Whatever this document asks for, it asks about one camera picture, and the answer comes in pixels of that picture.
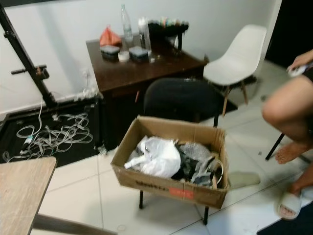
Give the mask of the person hand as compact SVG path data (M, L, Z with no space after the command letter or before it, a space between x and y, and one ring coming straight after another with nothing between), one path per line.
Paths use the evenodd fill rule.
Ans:
M313 50L307 51L306 53L300 54L299 56L295 57L293 63L288 66L288 71L297 69L300 66L306 65L313 60Z

